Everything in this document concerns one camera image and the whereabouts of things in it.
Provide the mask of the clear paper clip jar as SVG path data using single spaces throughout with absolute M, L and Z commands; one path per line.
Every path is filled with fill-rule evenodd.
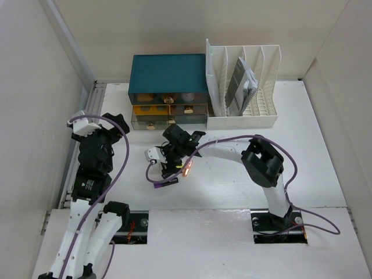
M 195 93 L 193 93 L 193 92 L 182 93 L 181 94 L 181 99 L 184 102 L 192 102 L 195 99 Z

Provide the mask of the grey booklet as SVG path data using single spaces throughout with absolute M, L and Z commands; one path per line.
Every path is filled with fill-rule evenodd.
M 259 82 L 254 72 L 246 61 L 239 57 L 224 96 L 226 116 L 242 116 L 257 93 L 258 86 Z

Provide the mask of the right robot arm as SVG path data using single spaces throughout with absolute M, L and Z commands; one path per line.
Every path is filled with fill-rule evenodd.
M 163 164 L 163 177 L 175 173 L 184 158 L 219 158 L 240 163 L 250 179 L 263 188 L 269 206 L 269 222 L 277 229 L 289 224 L 292 212 L 283 181 L 284 158 L 273 144 L 261 135 L 245 142 L 243 136 L 205 140 L 206 133 L 187 133 L 176 124 L 170 125 L 163 136 L 166 145 L 158 147 Z

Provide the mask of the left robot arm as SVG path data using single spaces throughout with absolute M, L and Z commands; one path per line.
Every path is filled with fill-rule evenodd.
M 128 141 L 123 115 L 89 115 L 80 111 L 68 122 L 79 143 L 78 169 L 71 193 L 69 221 L 56 258 L 40 278 L 96 278 L 105 249 L 114 245 L 115 233 L 130 223 L 126 203 L 105 202 L 117 181 L 111 178 L 113 144 Z

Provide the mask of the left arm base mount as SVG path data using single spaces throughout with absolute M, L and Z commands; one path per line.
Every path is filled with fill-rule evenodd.
M 128 225 L 122 226 L 112 240 L 123 245 L 147 244 L 148 226 L 148 211 L 131 211 Z

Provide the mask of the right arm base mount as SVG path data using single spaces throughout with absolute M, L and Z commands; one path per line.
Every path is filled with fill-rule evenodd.
M 304 227 L 296 227 L 284 232 L 303 223 L 300 211 L 295 210 L 282 219 L 269 213 L 268 210 L 253 210 L 251 222 L 255 244 L 307 244 Z

